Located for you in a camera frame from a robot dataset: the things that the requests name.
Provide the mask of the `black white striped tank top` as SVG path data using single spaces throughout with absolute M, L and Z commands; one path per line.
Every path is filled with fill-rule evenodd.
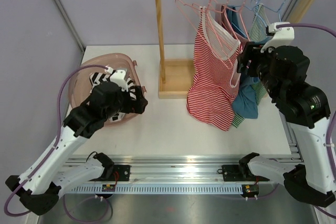
M 90 79 L 90 83 L 92 86 L 90 90 L 90 93 L 91 93 L 93 88 L 99 85 L 101 82 L 109 82 L 110 75 L 106 73 L 95 72 L 90 75 L 89 79 Z M 127 78 L 127 84 L 128 84 L 128 90 L 130 92 L 131 100 L 136 100 L 137 98 L 135 95 L 135 84 L 130 77 Z M 111 123 L 121 122 L 124 119 L 124 117 L 125 117 L 125 113 L 119 112 L 116 115 L 110 117 L 109 121 Z

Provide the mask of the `red white striped tank top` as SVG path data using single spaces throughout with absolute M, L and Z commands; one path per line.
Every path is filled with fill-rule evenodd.
M 240 74 L 236 68 L 242 46 L 205 7 L 199 11 L 193 56 L 195 73 L 186 107 L 198 121 L 228 131 L 235 116 L 232 104 L 239 90 Z

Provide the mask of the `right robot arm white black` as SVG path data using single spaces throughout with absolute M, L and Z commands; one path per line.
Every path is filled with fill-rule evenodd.
M 327 207 L 335 202 L 335 176 L 329 162 L 332 149 L 327 139 L 330 108 L 325 93 L 306 83 L 309 65 L 309 58 L 295 46 L 245 45 L 237 70 L 260 79 L 291 126 L 303 163 L 286 165 L 250 153 L 239 160 L 238 173 L 244 180 L 272 180 L 299 202 Z

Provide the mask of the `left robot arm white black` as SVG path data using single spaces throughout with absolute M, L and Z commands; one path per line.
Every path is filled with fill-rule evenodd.
M 50 211 L 68 191 L 90 180 L 117 179 L 114 162 L 104 153 L 62 175 L 59 169 L 68 158 L 103 128 L 117 113 L 142 114 L 148 101 L 142 86 L 121 88 L 115 82 L 102 82 L 64 119 L 55 140 L 41 157 L 21 175 L 11 175 L 5 184 L 17 195 L 28 212 L 41 216 Z

